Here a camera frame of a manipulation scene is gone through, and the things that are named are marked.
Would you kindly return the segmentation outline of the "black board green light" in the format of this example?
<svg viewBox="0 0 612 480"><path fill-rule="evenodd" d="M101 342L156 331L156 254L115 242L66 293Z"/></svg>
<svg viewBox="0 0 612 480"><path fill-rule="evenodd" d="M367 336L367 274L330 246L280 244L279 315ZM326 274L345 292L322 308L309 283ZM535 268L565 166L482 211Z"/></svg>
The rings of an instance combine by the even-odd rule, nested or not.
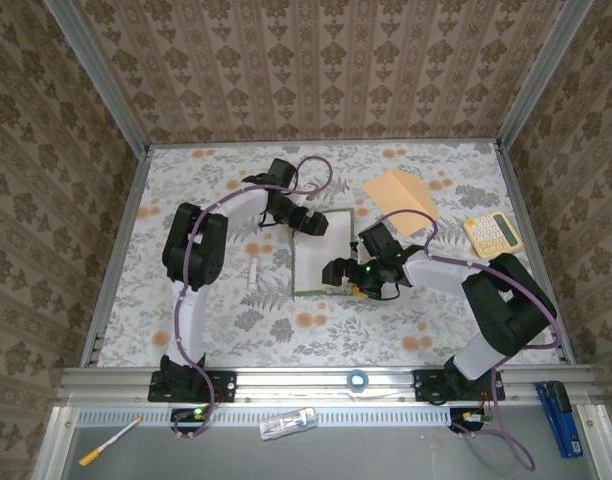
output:
<svg viewBox="0 0 612 480"><path fill-rule="evenodd" d="M170 415L172 431L178 438L194 438L208 425L209 406L173 409Z"/></svg>

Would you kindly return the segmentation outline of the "white pen yellow cap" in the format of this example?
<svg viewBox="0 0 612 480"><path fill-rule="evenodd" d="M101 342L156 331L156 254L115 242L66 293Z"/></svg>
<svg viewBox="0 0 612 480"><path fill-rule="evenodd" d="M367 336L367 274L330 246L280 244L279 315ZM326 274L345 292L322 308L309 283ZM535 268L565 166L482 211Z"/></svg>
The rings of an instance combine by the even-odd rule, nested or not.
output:
<svg viewBox="0 0 612 480"><path fill-rule="evenodd" d="M90 463L92 463L95 459L97 459L99 457L99 455L106 450L108 447L110 447L111 445L113 445L114 443L116 443L122 436L124 436L125 434L127 434L131 429L133 429L134 427L136 427L138 424L140 424L143 420L142 416L137 416L136 418L134 418L128 425L126 425L125 427L123 427L119 432L117 432L116 434L114 434L112 437L110 437L108 440L106 440L104 443L102 443L101 445L99 445L97 448L93 449L91 452L89 452L87 455L85 455L84 457L82 457L79 460L79 465L80 466L87 466Z"/></svg>

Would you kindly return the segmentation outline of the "thin aluminium wall-side rail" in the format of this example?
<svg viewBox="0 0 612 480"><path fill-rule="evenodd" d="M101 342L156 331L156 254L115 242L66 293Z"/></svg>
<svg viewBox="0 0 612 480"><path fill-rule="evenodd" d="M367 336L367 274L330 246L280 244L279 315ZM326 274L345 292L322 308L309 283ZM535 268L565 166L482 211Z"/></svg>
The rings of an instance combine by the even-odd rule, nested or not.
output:
<svg viewBox="0 0 612 480"><path fill-rule="evenodd" d="M196 142L196 143L160 143L151 144L150 150L158 149L191 149L191 148L243 148L243 147L283 147L300 146L314 147L325 145L372 145L372 144L497 144L492 137L483 138L419 138L419 139L337 139L337 140L284 140L284 141L246 141L246 142Z"/></svg>

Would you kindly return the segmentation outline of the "floral table cover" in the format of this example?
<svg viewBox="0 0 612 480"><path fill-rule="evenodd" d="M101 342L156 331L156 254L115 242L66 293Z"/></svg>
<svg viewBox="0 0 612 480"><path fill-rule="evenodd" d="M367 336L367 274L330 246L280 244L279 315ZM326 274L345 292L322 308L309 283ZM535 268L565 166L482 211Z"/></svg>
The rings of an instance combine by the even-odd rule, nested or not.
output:
<svg viewBox="0 0 612 480"><path fill-rule="evenodd" d="M439 213L433 253L475 259L463 223L494 211L512 212L495 145L372 144L314 147L158 149L132 230L99 354L103 367L159 363L172 334L175 296L162 250L177 207L206 206L266 171L275 158L302 166L299 185L325 188L307 205L354 210L362 230L380 218L362 184L396 168L420 177ZM228 238L226 261L208 299L204 330L213 367L440 365L478 331L468 304L432 289L403 289L395 300L291 293L292 234L260 228L256 218ZM247 288L250 259L259 258L258 288Z"/></svg>

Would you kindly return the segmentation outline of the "tan paper envelope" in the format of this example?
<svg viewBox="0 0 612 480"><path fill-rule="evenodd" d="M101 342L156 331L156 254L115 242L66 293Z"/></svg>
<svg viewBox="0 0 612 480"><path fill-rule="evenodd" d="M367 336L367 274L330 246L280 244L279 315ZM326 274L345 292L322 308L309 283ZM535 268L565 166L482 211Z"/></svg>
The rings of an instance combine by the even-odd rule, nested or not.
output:
<svg viewBox="0 0 612 480"><path fill-rule="evenodd" d="M392 168L362 184L363 190L383 214L401 209L413 209L429 215L439 214L426 183L418 176ZM397 214L389 218L404 237L426 228L431 222L418 214Z"/></svg>

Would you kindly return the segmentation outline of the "grey metal shelf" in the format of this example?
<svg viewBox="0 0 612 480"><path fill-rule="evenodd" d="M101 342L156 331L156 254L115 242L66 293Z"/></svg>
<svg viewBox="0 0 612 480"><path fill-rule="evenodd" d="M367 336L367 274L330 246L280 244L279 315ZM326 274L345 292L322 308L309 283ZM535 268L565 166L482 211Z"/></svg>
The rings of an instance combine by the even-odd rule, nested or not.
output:
<svg viewBox="0 0 612 480"><path fill-rule="evenodd" d="M592 461L564 460L527 435L536 463L523 469L503 441L446 428L315 428L263 441L255 428L214 428L179 440L137 427L91 465L80 458L108 428L75 432L60 480L597 480Z"/></svg>

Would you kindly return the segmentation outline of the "long aluminium base rail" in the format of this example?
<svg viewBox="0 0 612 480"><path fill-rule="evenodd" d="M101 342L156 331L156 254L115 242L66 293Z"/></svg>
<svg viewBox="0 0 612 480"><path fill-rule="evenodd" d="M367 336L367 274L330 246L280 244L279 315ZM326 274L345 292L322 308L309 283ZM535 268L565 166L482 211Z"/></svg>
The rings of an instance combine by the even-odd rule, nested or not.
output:
<svg viewBox="0 0 612 480"><path fill-rule="evenodd" d="M60 406L126 407L149 405L147 394L156 367L68 368L57 393ZM399 406L415 400L411 367L369 367L369 383L360 393L347 386L348 368L237 368L233 404L244 406ZM510 365L501 370L504 406L537 405L535 384L562 382L573 405L602 402L587 365Z"/></svg>

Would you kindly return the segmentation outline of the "clear plastic bag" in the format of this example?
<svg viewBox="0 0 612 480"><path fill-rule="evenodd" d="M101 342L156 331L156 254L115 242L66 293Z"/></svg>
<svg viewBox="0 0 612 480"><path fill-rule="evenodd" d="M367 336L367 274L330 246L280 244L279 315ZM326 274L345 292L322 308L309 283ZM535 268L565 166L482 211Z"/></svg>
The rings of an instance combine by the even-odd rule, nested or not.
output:
<svg viewBox="0 0 612 480"><path fill-rule="evenodd" d="M302 433L318 426L314 408L307 407L272 415L259 423L260 437L263 441Z"/></svg>

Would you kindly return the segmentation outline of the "blue black hand tool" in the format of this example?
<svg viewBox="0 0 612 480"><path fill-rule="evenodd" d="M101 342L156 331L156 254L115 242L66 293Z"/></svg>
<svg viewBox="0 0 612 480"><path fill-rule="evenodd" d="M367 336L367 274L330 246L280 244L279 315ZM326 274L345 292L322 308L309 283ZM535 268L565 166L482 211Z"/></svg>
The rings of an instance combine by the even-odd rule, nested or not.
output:
<svg viewBox="0 0 612 480"><path fill-rule="evenodd" d="M557 380L542 381L535 389L560 455L566 459L582 457L582 443L565 385Z"/></svg>

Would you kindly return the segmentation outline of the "black board coloured connectors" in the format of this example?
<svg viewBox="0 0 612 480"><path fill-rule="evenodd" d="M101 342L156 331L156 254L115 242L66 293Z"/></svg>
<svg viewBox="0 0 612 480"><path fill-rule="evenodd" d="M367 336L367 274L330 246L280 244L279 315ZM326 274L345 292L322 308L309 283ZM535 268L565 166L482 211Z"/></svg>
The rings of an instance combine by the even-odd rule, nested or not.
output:
<svg viewBox="0 0 612 480"><path fill-rule="evenodd" d="M460 434L481 431L485 425L492 422L493 417L483 409L451 408L450 420L449 429Z"/></svg>

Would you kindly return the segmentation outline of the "aluminium table side rail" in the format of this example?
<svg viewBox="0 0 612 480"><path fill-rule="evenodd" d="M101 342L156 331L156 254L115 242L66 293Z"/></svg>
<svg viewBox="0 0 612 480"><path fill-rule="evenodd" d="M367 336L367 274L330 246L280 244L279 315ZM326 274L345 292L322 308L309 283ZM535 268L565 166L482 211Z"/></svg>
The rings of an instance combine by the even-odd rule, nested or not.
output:
<svg viewBox="0 0 612 480"><path fill-rule="evenodd" d="M563 316L547 273L533 224L523 199L519 181L517 180L509 154L498 143L495 144L495 151L534 278L542 290L548 295L556 309L557 323L561 330L562 337L561 344L558 347L560 359L568 364L576 364L577 359L566 331Z"/></svg>
<svg viewBox="0 0 612 480"><path fill-rule="evenodd" d="M79 363L80 368L87 368L97 365L100 347L96 346L96 344L98 342L103 342L107 324L110 319L132 235L132 230L147 183L147 176L149 173L151 160L152 155L150 154L149 150L146 150L138 162L135 170L135 175L133 177L126 200L121 222L117 230L116 239L98 295L86 342L82 350Z"/></svg>

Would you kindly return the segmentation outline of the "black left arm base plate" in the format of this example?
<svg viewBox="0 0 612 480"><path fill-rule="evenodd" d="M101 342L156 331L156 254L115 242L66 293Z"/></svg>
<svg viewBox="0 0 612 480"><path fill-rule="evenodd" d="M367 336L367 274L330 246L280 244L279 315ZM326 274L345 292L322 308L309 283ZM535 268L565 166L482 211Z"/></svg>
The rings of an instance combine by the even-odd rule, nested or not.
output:
<svg viewBox="0 0 612 480"><path fill-rule="evenodd" d="M208 372L216 403L234 401L237 376L232 371ZM194 369L181 373L157 371L151 376L149 402L209 403L210 391L206 380Z"/></svg>

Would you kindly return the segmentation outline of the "white letter paper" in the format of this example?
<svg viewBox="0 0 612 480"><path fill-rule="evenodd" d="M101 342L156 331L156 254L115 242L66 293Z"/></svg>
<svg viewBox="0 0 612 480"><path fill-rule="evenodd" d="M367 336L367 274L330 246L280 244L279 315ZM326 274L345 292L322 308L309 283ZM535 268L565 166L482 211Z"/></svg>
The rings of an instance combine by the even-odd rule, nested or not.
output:
<svg viewBox="0 0 612 480"><path fill-rule="evenodd" d="M350 287L322 282L326 265L337 258L351 257L350 242L354 239L354 210L352 208L324 212L328 227L323 236L310 236L301 232L292 238L291 293L304 296L350 296Z"/></svg>

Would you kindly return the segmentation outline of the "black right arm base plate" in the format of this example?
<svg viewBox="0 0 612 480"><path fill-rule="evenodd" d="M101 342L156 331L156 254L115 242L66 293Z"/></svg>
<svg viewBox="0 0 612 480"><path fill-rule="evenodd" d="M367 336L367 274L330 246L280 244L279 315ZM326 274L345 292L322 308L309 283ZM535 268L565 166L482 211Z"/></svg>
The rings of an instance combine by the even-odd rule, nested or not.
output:
<svg viewBox="0 0 612 480"><path fill-rule="evenodd" d="M476 380L469 380L458 371L444 369L414 370L412 387L418 402L443 405L448 402L481 402L484 398L498 400L506 398L500 377L492 379L487 372Z"/></svg>

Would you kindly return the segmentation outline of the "yellow calculator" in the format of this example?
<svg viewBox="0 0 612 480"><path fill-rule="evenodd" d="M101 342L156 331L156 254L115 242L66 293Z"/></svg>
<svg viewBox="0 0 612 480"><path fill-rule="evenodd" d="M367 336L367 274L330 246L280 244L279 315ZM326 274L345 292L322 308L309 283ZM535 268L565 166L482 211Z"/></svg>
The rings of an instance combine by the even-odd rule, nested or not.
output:
<svg viewBox="0 0 612 480"><path fill-rule="evenodd" d="M480 258L494 258L502 253L514 254L523 249L518 232L504 212L469 218L463 227Z"/></svg>

